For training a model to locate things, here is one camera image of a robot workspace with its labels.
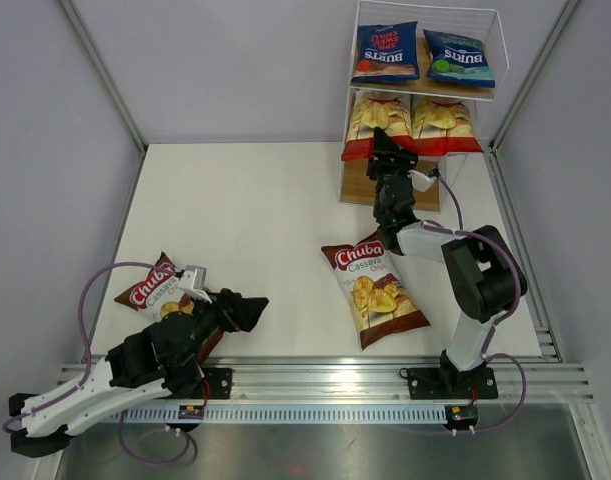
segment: metal frame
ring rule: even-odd
[[[132,137],[132,141],[136,145],[136,148],[138,148],[141,156],[144,156],[147,152],[147,143],[143,138],[138,125],[134,121],[129,108],[127,108],[123,97],[118,91],[109,70],[105,66],[105,63],[98,52],[98,48],[94,43],[94,39],[90,35],[80,12],[71,0],[56,0],[56,3],[69,22],[72,29],[72,34],[81,46],[83,54],[89,60],[92,70],[94,70],[96,73],[100,86],[109,97],[110,103],[116,109],[116,113],[118,113],[118,116],[129,132],[130,137]]]
[[[524,269],[531,285],[532,294],[528,298],[533,313],[535,329],[541,346],[542,358],[522,358],[529,382],[527,402],[532,404],[569,405],[583,453],[593,478],[611,479],[611,452],[605,443],[605,436],[596,415],[594,396],[583,366],[565,363],[562,348],[547,315],[545,302],[538,287],[534,269],[529,260],[525,242],[520,232],[518,220],[512,208],[512,200],[503,178],[497,158],[496,148],[502,141],[511,121],[529,93],[542,65],[555,46],[562,31],[568,24],[580,0],[568,0],[549,37],[537,56],[530,74],[523,82],[521,90],[509,109],[501,129],[493,142],[493,149],[486,152],[486,164],[501,210],[501,215],[510,245],[517,260]],[[56,0],[69,21],[76,40],[96,72],[99,82],[116,108],[135,145],[141,153],[146,153],[147,144],[137,124],[123,101],[112,77],[106,68],[93,38],[73,0]],[[138,175],[132,189],[132,196],[126,207],[123,226],[131,205]],[[310,406],[321,409],[335,405],[354,405],[363,411],[375,411],[385,407],[414,405],[422,407],[427,402],[409,400],[405,383],[397,377],[398,369],[403,366],[435,366],[437,358],[424,357],[372,357],[372,358],[218,358],[211,359],[210,365],[227,366],[235,370],[232,385],[232,398],[228,401],[212,401],[219,411],[241,409],[244,405],[248,414],[277,410],[279,406]],[[511,363],[492,364],[497,376],[500,398],[485,403],[516,402],[520,394],[520,376]],[[67,381],[83,369],[81,364],[65,365],[61,381]],[[61,454],[37,460],[35,480],[55,478]]]

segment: wooden board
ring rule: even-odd
[[[374,190],[376,182],[366,175],[367,159],[353,160],[343,163],[343,182],[341,185],[341,202],[358,203],[359,205],[374,205]],[[419,160],[418,170],[427,171],[434,162]],[[438,182],[426,192],[414,190],[416,199],[415,208],[429,212],[438,212],[441,209],[440,190]]]
[[[417,58],[418,69],[421,77],[418,80],[398,83],[396,85],[385,85],[382,83],[363,83],[352,82],[352,88],[368,88],[371,90],[381,90],[387,92],[407,92],[420,93],[424,95],[434,95],[439,97],[467,98],[472,100],[492,100],[494,98],[493,88],[469,87],[466,85],[458,85],[456,83],[437,82],[427,77],[431,65],[431,55],[429,47],[424,38],[417,38]]]

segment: white wall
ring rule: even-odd
[[[611,440],[611,0],[581,4],[501,155],[564,350],[587,367]]]
[[[74,3],[148,142],[341,140],[357,0]],[[407,3],[499,10],[510,71],[482,107],[491,138],[565,0]]]
[[[55,2],[0,2],[0,426],[9,395],[81,358],[78,294],[111,258],[137,165]],[[0,428],[0,479],[32,463]]]

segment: metal floor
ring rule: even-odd
[[[481,408],[483,424],[507,415]],[[127,439],[152,428],[127,425]],[[569,411],[564,406],[526,406],[510,426],[474,437],[407,433],[438,426],[202,425],[192,432],[199,447],[193,462],[152,468],[131,460],[118,446],[117,426],[100,424],[65,451],[57,479],[175,480],[396,480],[589,479]],[[155,435],[134,450],[163,460],[182,448],[170,434]]]

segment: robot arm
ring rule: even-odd
[[[44,395],[10,397],[10,415],[20,415],[21,429],[12,432],[12,451],[37,458],[62,450],[70,440],[116,412],[155,398],[189,397],[204,375],[198,364],[201,347],[219,329],[251,331],[269,303],[240,293],[204,289],[205,269],[188,266],[179,287],[197,302],[193,314],[173,312],[112,348],[81,377]],[[36,407],[54,402],[39,412]]]
[[[493,376],[481,354],[491,340],[495,320],[506,315],[515,301],[512,267],[518,276],[521,296],[527,291],[527,282],[493,226],[473,232],[452,232],[416,218],[412,187],[417,186],[419,178],[421,184],[427,185],[427,179],[435,180],[438,176],[436,170],[429,175],[416,172],[417,163],[415,153],[399,147],[380,128],[375,129],[367,175],[376,181],[374,217],[381,242],[395,254],[444,263],[462,310],[454,339],[442,352],[440,367],[435,372],[442,388],[430,390],[450,398],[471,398],[472,389]],[[490,398],[498,396],[495,388],[487,392]],[[485,398],[485,394],[485,389],[479,390],[479,398]],[[420,395],[414,398],[425,398]]]

